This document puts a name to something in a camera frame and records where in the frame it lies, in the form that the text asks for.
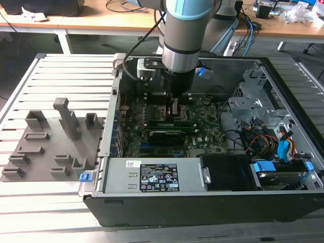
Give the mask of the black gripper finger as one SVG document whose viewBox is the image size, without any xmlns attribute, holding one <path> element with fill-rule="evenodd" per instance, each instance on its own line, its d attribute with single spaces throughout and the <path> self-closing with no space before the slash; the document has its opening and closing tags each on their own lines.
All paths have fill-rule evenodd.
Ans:
<svg viewBox="0 0 324 243">
<path fill-rule="evenodd" d="M 170 104 L 170 116 L 173 118 L 179 118 L 181 116 L 181 108 L 179 104 L 179 98 L 172 96 Z"/>
</svg>

